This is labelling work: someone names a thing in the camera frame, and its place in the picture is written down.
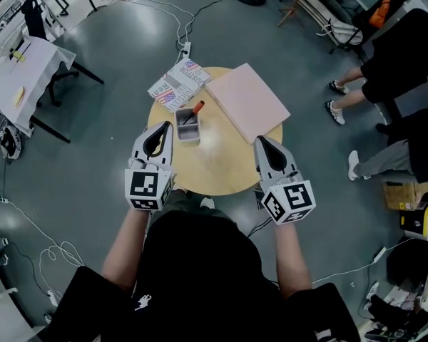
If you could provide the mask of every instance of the bag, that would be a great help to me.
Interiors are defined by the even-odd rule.
[[[342,23],[337,19],[330,20],[330,22],[322,27],[322,30],[326,33],[316,33],[318,36],[326,36],[327,34],[332,34],[335,39],[342,43],[346,44],[349,40],[349,44],[356,46],[363,42],[363,33],[354,26],[350,24]]]
[[[370,18],[370,24],[376,28],[382,28],[385,23],[388,11],[390,10],[390,0],[382,0],[382,5],[376,9]]]

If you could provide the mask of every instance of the white tablecloth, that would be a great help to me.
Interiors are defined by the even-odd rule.
[[[18,52],[24,50],[24,62],[13,58],[0,67],[0,110],[19,130],[30,136],[29,121],[36,103],[60,64],[64,62],[69,69],[76,54],[37,37],[30,37]],[[24,87],[24,98],[15,108],[14,97],[20,87]]]

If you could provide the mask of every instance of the concrete floor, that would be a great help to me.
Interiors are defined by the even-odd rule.
[[[215,0],[160,1],[195,12]],[[322,107],[335,98],[327,83],[357,66],[357,59],[342,51],[328,55],[331,41],[315,35],[318,26],[303,11],[277,28],[281,6],[278,0],[267,0],[261,7],[227,0],[204,10],[190,35],[191,58],[202,66],[228,68],[248,62],[291,112],[283,125],[283,143],[311,181],[317,201],[315,211],[297,223],[297,229],[312,277],[319,279],[368,264],[382,246],[394,245],[401,232],[397,213],[385,207],[379,181],[347,179],[351,150],[358,149],[360,159],[365,159],[385,145],[374,131],[374,124],[381,121],[379,111],[365,103],[346,111],[347,124],[339,127]],[[188,16],[177,15],[185,24]],[[36,116],[72,143],[37,128],[21,158],[7,169],[6,196],[58,242],[75,244],[86,265],[96,271],[128,209],[123,169],[153,103],[146,90],[176,59],[175,29],[171,16],[118,1],[65,33],[57,44],[77,53],[78,61],[106,84],[85,76],[57,83],[62,106],[52,107],[45,94]],[[0,158],[0,188],[2,170]],[[267,217],[257,210],[252,190],[215,201],[244,232]],[[12,206],[1,203],[0,234],[16,242],[36,267],[41,250],[50,245]],[[272,227],[255,234],[253,241],[264,274],[276,280]],[[41,324],[43,313],[53,307],[35,287],[27,260],[13,249],[8,253],[5,271],[19,289],[16,298],[31,321]],[[384,261],[371,268],[372,280],[384,281]],[[55,262],[45,258],[43,269],[50,285],[62,291],[75,272],[61,256]],[[357,307],[367,287],[366,270],[330,281],[361,323]],[[379,293],[388,290],[382,283]]]

